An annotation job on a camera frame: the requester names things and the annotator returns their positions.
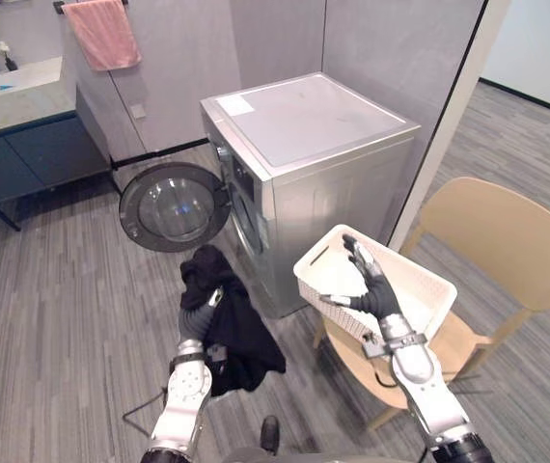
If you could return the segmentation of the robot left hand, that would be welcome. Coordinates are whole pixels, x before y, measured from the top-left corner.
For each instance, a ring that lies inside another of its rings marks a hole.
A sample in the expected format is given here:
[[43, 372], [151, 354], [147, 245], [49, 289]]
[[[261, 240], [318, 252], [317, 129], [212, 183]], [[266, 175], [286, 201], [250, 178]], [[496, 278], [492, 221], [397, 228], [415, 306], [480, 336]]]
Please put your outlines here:
[[179, 312], [179, 339], [181, 341], [202, 341], [209, 329], [214, 313], [224, 296], [224, 289], [219, 286], [197, 309], [181, 309]]

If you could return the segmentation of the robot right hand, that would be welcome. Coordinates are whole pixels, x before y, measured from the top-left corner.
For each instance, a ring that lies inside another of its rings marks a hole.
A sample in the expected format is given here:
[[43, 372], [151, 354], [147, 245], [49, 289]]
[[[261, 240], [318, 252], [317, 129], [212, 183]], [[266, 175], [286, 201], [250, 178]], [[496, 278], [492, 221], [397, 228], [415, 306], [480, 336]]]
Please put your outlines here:
[[361, 296], [321, 294], [319, 299], [330, 305], [369, 313], [377, 321], [392, 314], [401, 314], [397, 296], [371, 252], [348, 233], [343, 235], [343, 243], [349, 252], [348, 260], [363, 276], [367, 291]]

